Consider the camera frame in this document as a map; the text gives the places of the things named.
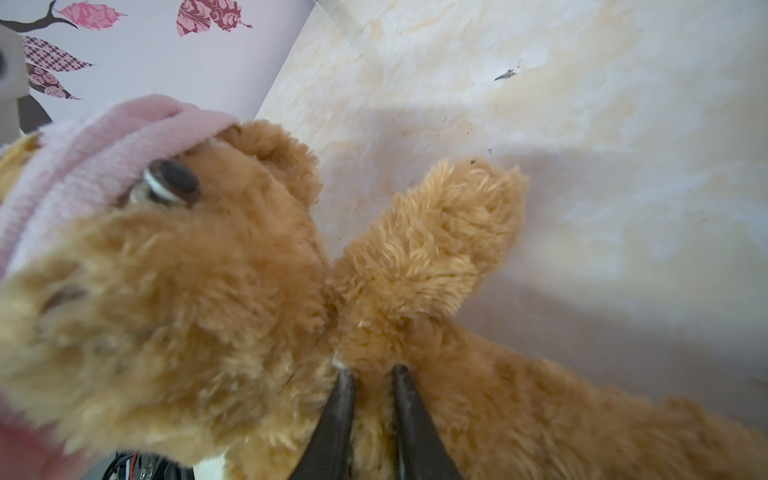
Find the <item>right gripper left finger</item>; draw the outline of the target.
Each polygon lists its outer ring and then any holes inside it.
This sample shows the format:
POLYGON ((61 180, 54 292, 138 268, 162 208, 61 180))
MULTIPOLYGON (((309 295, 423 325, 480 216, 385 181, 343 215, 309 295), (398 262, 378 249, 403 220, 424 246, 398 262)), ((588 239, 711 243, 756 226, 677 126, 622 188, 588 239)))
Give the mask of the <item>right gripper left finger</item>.
POLYGON ((349 450, 356 404, 356 380, 345 368, 325 404, 312 437, 289 480, 349 480, 349 450))

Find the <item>pink knitted bear sweater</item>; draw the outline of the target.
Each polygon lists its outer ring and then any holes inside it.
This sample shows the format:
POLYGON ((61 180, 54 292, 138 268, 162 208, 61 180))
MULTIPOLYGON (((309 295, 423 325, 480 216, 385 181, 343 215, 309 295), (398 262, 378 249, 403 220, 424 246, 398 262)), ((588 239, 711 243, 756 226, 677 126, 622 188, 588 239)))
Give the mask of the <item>pink knitted bear sweater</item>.
POLYGON ((152 161, 237 122, 226 112, 152 94, 48 124, 3 148, 1 274, 42 254, 72 221, 111 205, 152 161))

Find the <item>brown teddy bear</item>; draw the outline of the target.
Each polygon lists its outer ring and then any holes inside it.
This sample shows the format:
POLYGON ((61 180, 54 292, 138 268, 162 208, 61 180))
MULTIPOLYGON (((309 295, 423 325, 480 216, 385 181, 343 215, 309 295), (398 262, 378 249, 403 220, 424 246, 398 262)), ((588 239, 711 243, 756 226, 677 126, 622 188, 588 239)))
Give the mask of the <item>brown teddy bear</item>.
POLYGON ((12 420, 71 450, 223 456, 230 479, 283 479, 345 368, 350 479, 396 479, 405 365, 465 479, 765 478, 764 434, 455 322, 516 242, 528 186, 481 159, 440 163, 329 262, 310 215, 316 158, 280 126, 154 160, 2 282, 12 420))

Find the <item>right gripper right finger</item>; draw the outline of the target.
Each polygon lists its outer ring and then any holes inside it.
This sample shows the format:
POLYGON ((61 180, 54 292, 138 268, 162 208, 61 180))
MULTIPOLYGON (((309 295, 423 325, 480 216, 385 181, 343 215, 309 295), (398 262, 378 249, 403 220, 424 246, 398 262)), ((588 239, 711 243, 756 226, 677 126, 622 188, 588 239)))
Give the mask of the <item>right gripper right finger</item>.
POLYGON ((418 388, 405 365, 392 370, 397 478, 463 480, 442 443, 418 388))

